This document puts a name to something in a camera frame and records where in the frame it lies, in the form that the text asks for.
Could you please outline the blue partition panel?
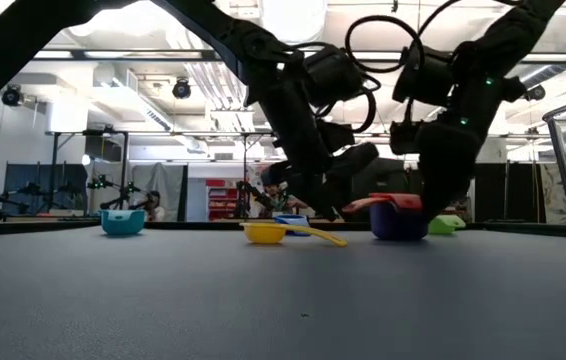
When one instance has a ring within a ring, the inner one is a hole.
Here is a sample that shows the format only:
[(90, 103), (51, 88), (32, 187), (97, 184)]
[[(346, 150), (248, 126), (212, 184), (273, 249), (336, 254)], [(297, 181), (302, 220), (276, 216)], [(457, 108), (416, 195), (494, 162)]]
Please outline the blue partition panel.
[[(51, 165), (49, 164), (8, 164), (6, 167), (5, 190), (16, 190), (24, 186), (27, 182), (37, 183), (46, 191), (49, 191), (48, 181)], [(68, 164), (64, 162), (56, 166), (55, 185), (58, 188), (65, 183), (71, 183), (81, 189), (85, 194), (85, 206), (87, 210), (87, 172), (81, 164)]]

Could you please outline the yellow measuring cup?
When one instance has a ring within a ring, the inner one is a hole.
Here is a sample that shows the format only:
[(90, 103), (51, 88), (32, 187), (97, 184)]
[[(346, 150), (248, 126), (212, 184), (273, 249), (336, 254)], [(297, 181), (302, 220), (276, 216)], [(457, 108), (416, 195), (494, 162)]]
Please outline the yellow measuring cup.
[(315, 229), (308, 226), (296, 226), (279, 223), (240, 223), (247, 240), (258, 245), (274, 245), (282, 241), (288, 231), (300, 232), (305, 235), (315, 236), (326, 240), (337, 247), (346, 247), (347, 241), (327, 231)]

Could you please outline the person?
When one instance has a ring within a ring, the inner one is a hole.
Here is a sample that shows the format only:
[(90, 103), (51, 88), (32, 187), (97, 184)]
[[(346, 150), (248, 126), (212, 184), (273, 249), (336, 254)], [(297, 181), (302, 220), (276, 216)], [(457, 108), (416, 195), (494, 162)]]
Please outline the person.
[(276, 214), (296, 214), (300, 209), (308, 209), (309, 206), (297, 197), (289, 194), (286, 189), (279, 185), (267, 185), (264, 187), (266, 196), (270, 199), (271, 207), (264, 207), (260, 215), (262, 217), (274, 217)]
[(135, 205), (136, 209), (144, 211), (146, 222), (161, 222), (165, 218), (165, 209), (161, 206), (161, 195), (159, 191), (153, 190), (146, 194), (146, 198)]

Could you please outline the teal measuring cup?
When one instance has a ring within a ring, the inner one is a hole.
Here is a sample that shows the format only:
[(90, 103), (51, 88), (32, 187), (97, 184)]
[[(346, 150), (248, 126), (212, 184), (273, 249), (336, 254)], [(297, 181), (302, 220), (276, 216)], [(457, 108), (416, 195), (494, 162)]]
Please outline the teal measuring cup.
[(138, 234), (145, 224), (143, 210), (101, 210), (101, 227), (109, 236)]

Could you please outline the red measuring cup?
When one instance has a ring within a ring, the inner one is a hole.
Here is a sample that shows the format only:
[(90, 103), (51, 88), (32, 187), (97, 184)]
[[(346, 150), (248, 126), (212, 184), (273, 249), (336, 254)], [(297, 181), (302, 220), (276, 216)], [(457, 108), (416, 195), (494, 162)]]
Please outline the red measuring cup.
[(369, 197), (355, 200), (343, 208), (346, 213), (359, 211), (375, 204), (391, 203), (401, 210), (422, 210), (421, 198), (415, 194), (372, 193)]

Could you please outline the grey hanging cloth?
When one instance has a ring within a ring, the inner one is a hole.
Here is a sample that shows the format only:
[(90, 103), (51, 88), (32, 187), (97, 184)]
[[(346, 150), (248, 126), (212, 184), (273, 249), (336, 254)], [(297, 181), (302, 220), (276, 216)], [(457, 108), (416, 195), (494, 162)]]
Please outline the grey hanging cloth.
[(161, 222), (179, 222), (186, 218), (187, 200), (187, 165), (154, 163), (135, 165), (131, 180), (144, 191), (132, 197), (136, 204), (145, 199), (146, 194), (156, 190), (161, 195), (161, 206), (165, 209), (165, 218)]

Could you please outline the purple measuring cup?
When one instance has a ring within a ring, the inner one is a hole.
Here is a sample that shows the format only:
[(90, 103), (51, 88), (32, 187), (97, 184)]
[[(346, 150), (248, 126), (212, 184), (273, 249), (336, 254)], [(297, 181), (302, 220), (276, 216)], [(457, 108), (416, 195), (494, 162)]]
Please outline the purple measuring cup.
[(369, 215), (371, 231), (378, 240), (418, 241), (428, 233), (428, 223), (420, 210), (384, 202), (372, 205)]

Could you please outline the dark grey table mat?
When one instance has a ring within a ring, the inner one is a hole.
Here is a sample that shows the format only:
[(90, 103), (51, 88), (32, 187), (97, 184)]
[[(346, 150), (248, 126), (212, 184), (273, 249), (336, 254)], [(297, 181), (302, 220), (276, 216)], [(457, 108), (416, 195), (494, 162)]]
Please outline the dark grey table mat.
[(566, 360), (566, 238), (0, 236), (0, 360)]

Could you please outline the green measuring cup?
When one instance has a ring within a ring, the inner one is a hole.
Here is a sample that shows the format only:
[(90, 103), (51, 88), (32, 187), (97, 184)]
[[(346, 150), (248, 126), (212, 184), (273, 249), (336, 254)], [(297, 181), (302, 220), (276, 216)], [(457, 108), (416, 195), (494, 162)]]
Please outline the green measuring cup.
[(428, 234), (449, 235), (465, 227), (465, 221), (457, 215), (439, 215), (429, 223)]

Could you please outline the blue measuring cup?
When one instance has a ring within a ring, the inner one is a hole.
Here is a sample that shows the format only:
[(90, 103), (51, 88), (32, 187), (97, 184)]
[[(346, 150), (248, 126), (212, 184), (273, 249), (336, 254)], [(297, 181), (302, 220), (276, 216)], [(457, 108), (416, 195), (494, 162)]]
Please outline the blue measuring cup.
[[(293, 225), (293, 226), (302, 226), (302, 227), (309, 227), (308, 218), (304, 215), (295, 215), (295, 214), (280, 214), (274, 217), (274, 221), (277, 224), (284, 224), (284, 225)], [(294, 230), (287, 230), (287, 236), (297, 236), (297, 237), (307, 237), (307, 233), (298, 232)]]

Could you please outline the large black monitor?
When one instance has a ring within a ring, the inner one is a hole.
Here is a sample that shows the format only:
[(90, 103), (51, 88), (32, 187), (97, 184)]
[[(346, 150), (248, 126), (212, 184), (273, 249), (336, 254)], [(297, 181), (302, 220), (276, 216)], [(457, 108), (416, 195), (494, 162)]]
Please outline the large black monitor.
[(402, 160), (378, 158), (373, 165), (374, 189), (381, 193), (411, 193), (409, 171)]

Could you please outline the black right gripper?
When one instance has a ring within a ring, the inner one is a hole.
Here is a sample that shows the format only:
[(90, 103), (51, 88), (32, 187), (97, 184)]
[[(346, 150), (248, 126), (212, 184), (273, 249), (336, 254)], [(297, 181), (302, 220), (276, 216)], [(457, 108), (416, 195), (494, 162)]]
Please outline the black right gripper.
[[(423, 61), (424, 46), (415, 45)], [(466, 197), (478, 154), (500, 104), (513, 102), (526, 92), (518, 78), (489, 71), (480, 61), (476, 44), (463, 43), (451, 54), (453, 86), (447, 106), (438, 106), (443, 112), (435, 119), (443, 124), (414, 121), (412, 107), (418, 101), (406, 99), (404, 119), (390, 127), (390, 147), (395, 154), (419, 151), (420, 198), (426, 221)]]

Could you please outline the black ceiling spotlight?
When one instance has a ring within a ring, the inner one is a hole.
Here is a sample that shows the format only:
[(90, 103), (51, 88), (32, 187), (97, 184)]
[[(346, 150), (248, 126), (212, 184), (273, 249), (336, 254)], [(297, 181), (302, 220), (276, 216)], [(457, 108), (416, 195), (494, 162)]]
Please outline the black ceiling spotlight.
[(523, 98), (526, 101), (531, 102), (531, 101), (543, 100), (545, 96), (546, 96), (546, 90), (541, 84), (539, 84), (527, 89), (523, 95)]
[(191, 87), (187, 77), (178, 77), (172, 88), (172, 95), (176, 99), (187, 99), (191, 96)]
[(24, 95), (18, 84), (7, 84), (1, 95), (1, 101), (9, 107), (20, 107), (24, 102)]

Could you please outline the black metal stand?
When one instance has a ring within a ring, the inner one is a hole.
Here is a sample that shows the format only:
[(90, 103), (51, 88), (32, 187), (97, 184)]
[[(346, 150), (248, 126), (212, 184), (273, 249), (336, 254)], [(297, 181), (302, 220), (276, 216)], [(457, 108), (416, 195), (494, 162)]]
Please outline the black metal stand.
[(121, 156), (121, 175), (120, 175), (120, 184), (116, 186), (119, 190), (119, 196), (116, 198), (116, 201), (111, 201), (111, 204), (115, 204), (118, 210), (122, 210), (124, 207), (124, 201), (127, 199), (127, 192), (124, 190), (126, 187), (126, 180), (127, 180), (127, 169), (128, 169), (128, 152), (129, 152), (129, 138), (130, 134), (128, 131), (121, 131), (115, 130), (112, 127), (105, 127), (102, 130), (98, 129), (86, 129), (82, 131), (46, 131), (46, 135), (53, 137), (53, 149), (52, 149), (52, 160), (51, 160), (51, 168), (50, 168), (50, 175), (48, 181), (48, 197), (46, 200), (47, 210), (51, 211), (52, 205), (54, 202), (54, 190), (56, 189), (55, 180), (56, 180), (56, 166), (57, 166), (57, 157), (59, 149), (64, 145), (64, 143), (59, 143), (59, 138), (61, 136), (67, 135), (67, 141), (69, 141), (74, 136), (83, 136), (83, 137), (100, 137), (104, 139), (106, 135), (122, 135), (123, 136), (123, 150)]

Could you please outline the black partition panel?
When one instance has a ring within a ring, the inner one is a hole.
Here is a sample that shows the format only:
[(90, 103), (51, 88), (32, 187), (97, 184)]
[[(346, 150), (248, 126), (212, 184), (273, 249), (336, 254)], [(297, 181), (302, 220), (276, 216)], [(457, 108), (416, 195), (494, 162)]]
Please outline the black partition panel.
[(538, 164), (478, 164), (474, 186), (476, 222), (544, 223), (546, 220)]

